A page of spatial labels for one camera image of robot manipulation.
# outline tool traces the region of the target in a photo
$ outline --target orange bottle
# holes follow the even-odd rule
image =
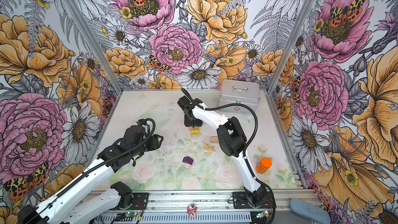
[[[271,159],[269,159],[268,157],[263,157],[256,166],[256,172],[259,174],[264,174],[271,167],[271,165]]]

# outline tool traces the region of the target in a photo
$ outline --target purple block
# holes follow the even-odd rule
[[[193,159],[190,158],[190,157],[184,157],[182,159],[182,162],[192,165],[193,164]]]

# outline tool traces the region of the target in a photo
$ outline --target case handle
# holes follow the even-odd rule
[[[247,91],[248,88],[245,87],[245,89],[241,89],[241,88],[236,88],[235,86],[232,87],[233,90],[237,90],[237,91]]]

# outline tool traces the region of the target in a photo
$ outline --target orange bottle cap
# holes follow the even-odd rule
[[[261,165],[262,165],[264,168],[270,168],[271,165],[272,165],[272,161],[271,161],[271,159],[269,159],[268,157],[263,157],[263,158],[261,159]]]

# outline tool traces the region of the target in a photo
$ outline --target floral table mat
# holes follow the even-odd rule
[[[218,104],[219,91],[190,91],[193,98],[200,98],[209,107]],[[217,190],[242,189],[242,178],[230,157],[218,144],[211,144],[210,137],[216,131],[208,125],[200,127],[199,133],[191,135],[185,127],[184,114],[177,105],[181,91],[125,91],[110,119],[96,154],[124,135],[125,130],[140,118],[152,118],[156,122],[154,133],[164,137],[160,149],[146,152],[137,160],[123,166],[112,178],[96,190],[105,190],[111,184],[122,181],[132,190]],[[221,112],[227,117],[235,116],[249,138],[254,129],[251,115]],[[297,188],[291,168],[276,131],[271,112],[263,94],[256,110],[259,128],[248,147],[254,166],[262,157],[272,160],[272,167],[259,178],[274,189]],[[215,147],[214,152],[203,149],[204,144]],[[184,157],[193,159],[193,164],[183,163]]]

